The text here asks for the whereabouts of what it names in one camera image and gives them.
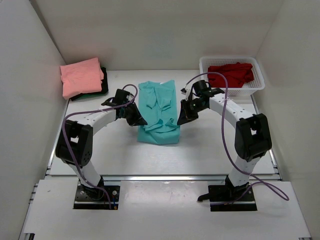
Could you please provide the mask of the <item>teal t shirt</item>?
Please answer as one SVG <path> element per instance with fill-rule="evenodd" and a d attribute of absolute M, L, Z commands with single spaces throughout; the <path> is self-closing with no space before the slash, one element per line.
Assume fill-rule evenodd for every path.
<path fill-rule="evenodd" d="M 138 128 L 137 141 L 154 145 L 177 144 L 180 126 L 177 125 L 175 81 L 146 81 L 138 87 L 138 109 L 147 124 Z"/>

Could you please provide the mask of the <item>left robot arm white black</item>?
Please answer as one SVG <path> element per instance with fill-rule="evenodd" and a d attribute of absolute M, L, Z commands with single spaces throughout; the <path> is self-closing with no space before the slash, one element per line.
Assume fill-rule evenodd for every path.
<path fill-rule="evenodd" d="M 99 109 L 74 112 L 62 121 L 55 156 L 72 168 L 82 190 L 93 201 L 110 198 L 103 177 L 91 162 L 94 135 L 118 119 L 125 119 L 131 127 L 146 125 L 135 103 L 137 95 L 137 90 L 132 94 L 125 88 L 117 89 L 115 96 L 105 100 Z"/>

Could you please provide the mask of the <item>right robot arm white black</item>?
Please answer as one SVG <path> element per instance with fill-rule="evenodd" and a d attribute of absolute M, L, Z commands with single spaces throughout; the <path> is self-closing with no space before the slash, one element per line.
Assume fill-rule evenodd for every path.
<path fill-rule="evenodd" d="M 225 179 L 224 195 L 236 200 L 249 187 L 250 174 L 257 162 L 272 147 L 267 117 L 254 114 L 228 98 L 220 88 L 211 88 L 204 80 L 194 83 L 190 90 L 182 88 L 185 96 L 180 102 L 177 124 L 184 125 L 199 117 L 199 112 L 209 109 L 221 115 L 221 121 L 234 127 L 236 160 Z"/>

